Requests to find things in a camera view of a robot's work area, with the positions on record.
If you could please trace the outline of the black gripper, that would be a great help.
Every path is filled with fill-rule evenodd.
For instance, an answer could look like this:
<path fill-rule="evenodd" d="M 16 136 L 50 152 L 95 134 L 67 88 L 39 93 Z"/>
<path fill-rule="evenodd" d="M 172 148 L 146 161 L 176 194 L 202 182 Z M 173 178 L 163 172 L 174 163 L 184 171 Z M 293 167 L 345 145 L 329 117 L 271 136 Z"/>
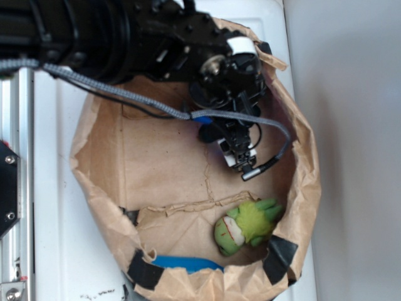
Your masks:
<path fill-rule="evenodd" d="M 266 86 L 255 44 L 245 36 L 231 37 L 227 43 L 229 54 L 213 56 L 203 63 L 200 79 L 189 85 L 190 95 L 202 109 L 259 117 L 258 102 Z"/>

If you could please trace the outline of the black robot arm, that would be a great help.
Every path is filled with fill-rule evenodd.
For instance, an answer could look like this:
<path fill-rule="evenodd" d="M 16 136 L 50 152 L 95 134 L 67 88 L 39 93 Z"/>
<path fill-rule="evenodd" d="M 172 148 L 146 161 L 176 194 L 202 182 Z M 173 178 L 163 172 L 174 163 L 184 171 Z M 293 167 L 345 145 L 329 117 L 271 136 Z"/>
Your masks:
<path fill-rule="evenodd" d="M 257 122 L 266 86 L 247 37 L 220 29 L 193 1 L 2 1 L 1 78 L 43 70 L 160 119 Z M 189 113 L 118 91 L 137 75 L 186 82 Z"/>

